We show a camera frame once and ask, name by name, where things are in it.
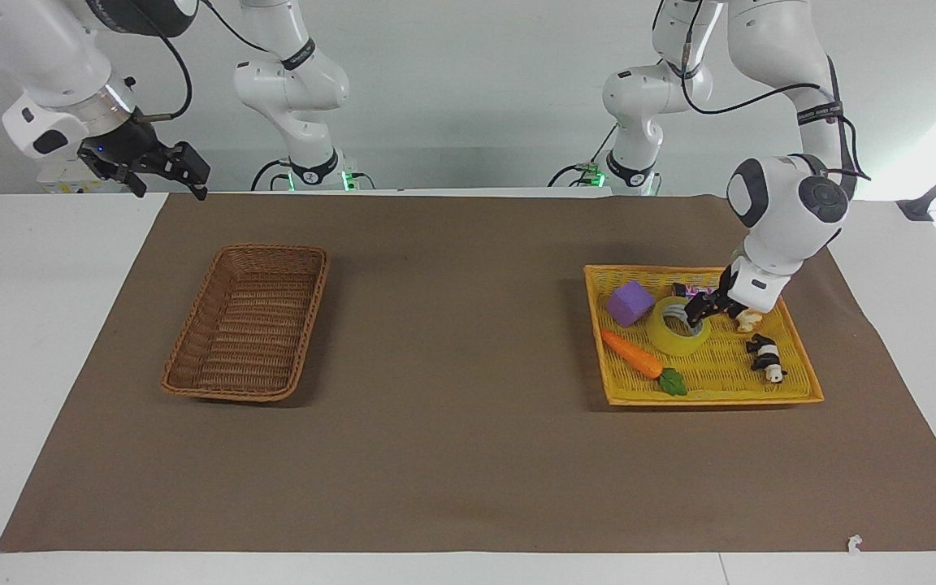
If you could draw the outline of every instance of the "toy panda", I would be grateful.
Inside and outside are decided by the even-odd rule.
[[[746,351],[751,354],[757,354],[750,370],[764,370],[765,378],[768,378],[770,383],[782,383],[788,371],[782,369],[782,364],[779,361],[779,348],[775,344],[775,340],[761,336],[761,334],[758,333],[756,336],[753,336],[752,341],[746,342]]]

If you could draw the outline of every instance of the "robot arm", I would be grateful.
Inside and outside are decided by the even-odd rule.
[[[602,103],[616,118],[617,135],[613,148],[600,159],[599,169],[615,193],[642,193],[653,178],[664,131],[657,116],[687,111],[681,89],[684,71],[688,95],[694,103],[706,103],[713,92],[713,79],[703,55],[722,5],[710,2],[699,7],[692,2],[664,2],[652,29],[652,45],[662,57],[659,63],[631,67],[610,75],[602,89]],[[681,62],[688,24],[695,15],[694,37],[698,44]]]
[[[252,38],[271,58],[238,64],[237,96],[276,126],[301,184],[345,184],[345,156],[322,112],[349,99],[349,78],[309,37],[297,0],[240,0]]]
[[[803,154],[751,158],[728,183],[728,201],[750,229],[717,292],[687,307],[692,323],[727,310],[768,312],[804,260],[842,230],[856,166],[847,154],[843,103],[832,60],[821,48],[807,0],[731,0],[732,63],[754,80],[792,89]]]
[[[208,164],[189,144],[157,140],[131,90],[94,45],[92,26],[156,34],[153,22],[177,36],[196,12],[197,0],[0,0],[0,69],[24,91],[2,119],[16,147],[35,159],[77,150],[93,173],[125,183],[137,196],[146,191],[137,173],[153,173],[203,199]]]
[[[808,0],[679,0],[662,3],[656,15],[653,45],[662,60],[605,83],[603,102],[620,127],[602,169],[614,192],[645,189],[662,144],[657,116],[691,107],[683,85],[692,103],[709,100],[712,81],[702,59],[724,4],[732,63],[744,75],[776,89],[795,83],[818,89],[785,93],[798,112],[803,154],[751,158],[729,181],[729,203],[750,234],[717,292],[688,305],[692,325],[722,311],[770,311],[804,260],[839,233],[856,182],[833,63]]]

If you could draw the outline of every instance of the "purple cube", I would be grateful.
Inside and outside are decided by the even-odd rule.
[[[620,327],[630,327],[637,323],[657,303],[642,283],[632,280],[614,290],[605,303],[607,310]]]

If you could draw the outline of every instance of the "clear tape roll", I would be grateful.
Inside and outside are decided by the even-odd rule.
[[[710,337],[710,329],[706,322],[700,322],[695,328],[688,327],[688,315],[684,312],[684,305],[688,303],[684,297],[666,297],[653,308],[645,322],[645,331],[655,349],[666,355],[687,357],[694,354],[699,347]],[[690,336],[680,336],[670,327],[666,326],[665,319],[677,319],[686,329],[691,331]]]

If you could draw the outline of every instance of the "brown paper mat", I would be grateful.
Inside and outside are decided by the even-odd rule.
[[[716,266],[743,234],[713,197],[171,196],[0,551],[936,549],[936,439],[826,253],[786,292],[825,403],[605,404],[584,264]],[[244,241],[331,253],[300,386],[164,395]]]

